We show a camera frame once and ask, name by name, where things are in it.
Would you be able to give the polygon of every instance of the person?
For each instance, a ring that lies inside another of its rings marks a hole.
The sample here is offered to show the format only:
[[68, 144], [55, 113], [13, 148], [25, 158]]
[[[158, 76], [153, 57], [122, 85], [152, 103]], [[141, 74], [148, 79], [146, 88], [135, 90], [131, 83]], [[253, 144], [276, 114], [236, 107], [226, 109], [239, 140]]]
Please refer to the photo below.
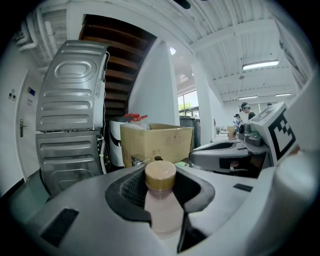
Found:
[[236, 118], [236, 121], [235, 121], [235, 132], [238, 133], [239, 132], [239, 126], [242, 125], [244, 122], [240, 118], [239, 114], [235, 114], [234, 118]]
[[253, 118], [253, 117], [256, 116], [255, 112], [253, 112], [253, 111], [251, 110], [251, 108], [250, 108], [250, 106], [248, 105], [247, 102], [243, 102], [243, 103], [241, 104], [241, 110], [242, 110], [244, 113], [248, 114], [248, 120], [250, 120], [251, 118]]

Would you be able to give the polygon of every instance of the floor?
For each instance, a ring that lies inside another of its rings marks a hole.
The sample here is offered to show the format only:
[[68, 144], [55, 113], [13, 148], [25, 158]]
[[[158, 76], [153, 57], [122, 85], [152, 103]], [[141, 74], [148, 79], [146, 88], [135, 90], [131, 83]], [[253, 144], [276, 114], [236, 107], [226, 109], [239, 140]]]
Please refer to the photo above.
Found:
[[8, 200], [8, 207], [12, 216], [25, 224], [45, 205], [48, 198], [37, 171], [13, 193]]

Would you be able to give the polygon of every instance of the door handle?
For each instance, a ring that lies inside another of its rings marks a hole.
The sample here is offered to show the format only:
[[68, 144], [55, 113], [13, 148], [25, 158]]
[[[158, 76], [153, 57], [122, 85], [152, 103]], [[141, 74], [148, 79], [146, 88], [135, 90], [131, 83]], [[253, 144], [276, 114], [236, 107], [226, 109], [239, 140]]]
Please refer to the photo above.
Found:
[[22, 138], [24, 136], [24, 127], [27, 127], [24, 125], [24, 120], [20, 119], [20, 137]]

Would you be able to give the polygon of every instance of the ceiling light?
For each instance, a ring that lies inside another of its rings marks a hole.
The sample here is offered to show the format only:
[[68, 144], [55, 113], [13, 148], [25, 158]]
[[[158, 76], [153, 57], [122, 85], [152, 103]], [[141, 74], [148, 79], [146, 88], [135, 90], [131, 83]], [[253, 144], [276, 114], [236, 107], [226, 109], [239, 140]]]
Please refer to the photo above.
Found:
[[241, 97], [241, 98], [239, 98], [238, 100], [253, 99], [253, 98], [258, 98], [258, 96]]
[[170, 47], [170, 52], [171, 52], [171, 55], [174, 55], [176, 53], [176, 49], [173, 47]]
[[276, 94], [275, 96], [279, 97], [279, 96], [289, 96], [289, 95], [291, 95], [291, 93]]
[[267, 60], [267, 61], [261, 61], [261, 62], [255, 62], [250, 63], [242, 66], [243, 71], [246, 70], [252, 70], [252, 69], [259, 69], [259, 68], [265, 68], [265, 67], [271, 67], [276, 66], [279, 64], [279, 60], [273, 59], [273, 60]]

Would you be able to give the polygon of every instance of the door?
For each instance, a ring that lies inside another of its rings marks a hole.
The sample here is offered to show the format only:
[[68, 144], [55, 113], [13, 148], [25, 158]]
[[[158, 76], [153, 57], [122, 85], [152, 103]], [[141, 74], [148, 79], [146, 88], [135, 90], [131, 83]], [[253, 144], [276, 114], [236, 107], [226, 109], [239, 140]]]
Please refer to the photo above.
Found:
[[39, 170], [36, 149], [36, 114], [42, 78], [27, 71], [20, 94], [16, 119], [17, 149], [25, 179]]

